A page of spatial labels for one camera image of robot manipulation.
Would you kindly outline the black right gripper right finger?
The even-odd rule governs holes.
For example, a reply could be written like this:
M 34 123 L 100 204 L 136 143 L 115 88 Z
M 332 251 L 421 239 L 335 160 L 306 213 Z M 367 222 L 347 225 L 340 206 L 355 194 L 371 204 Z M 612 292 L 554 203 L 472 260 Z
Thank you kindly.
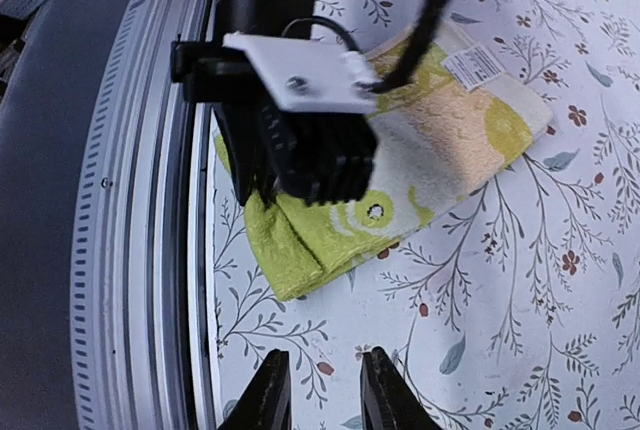
M 364 429 L 441 429 L 419 403 L 390 357 L 380 346 L 363 354 L 360 396 Z

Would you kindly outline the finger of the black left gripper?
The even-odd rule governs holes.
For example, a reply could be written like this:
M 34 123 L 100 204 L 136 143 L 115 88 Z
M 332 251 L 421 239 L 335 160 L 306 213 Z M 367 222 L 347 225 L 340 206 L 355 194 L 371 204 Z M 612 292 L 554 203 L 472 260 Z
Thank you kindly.
M 262 140 L 258 107 L 222 103 L 214 113 L 227 151 L 236 200 L 244 207 L 249 197 L 257 193 L 270 206 L 275 175 Z

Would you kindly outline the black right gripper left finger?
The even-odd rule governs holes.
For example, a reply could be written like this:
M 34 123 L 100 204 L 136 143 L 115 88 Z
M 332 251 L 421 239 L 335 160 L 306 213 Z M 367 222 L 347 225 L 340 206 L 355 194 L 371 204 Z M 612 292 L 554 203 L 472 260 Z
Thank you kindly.
M 288 430 L 291 428 L 289 353 L 271 350 L 220 430 Z

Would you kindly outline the green white small packet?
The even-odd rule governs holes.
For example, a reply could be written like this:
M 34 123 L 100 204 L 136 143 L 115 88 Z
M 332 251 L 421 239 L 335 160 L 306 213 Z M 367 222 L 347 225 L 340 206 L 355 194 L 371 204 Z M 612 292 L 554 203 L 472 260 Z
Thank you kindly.
M 249 251 L 276 298 L 309 294 L 401 242 L 479 189 L 541 136 L 551 110 L 446 21 L 412 85 L 380 97 L 371 184 L 356 202 L 279 195 L 244 210 Z

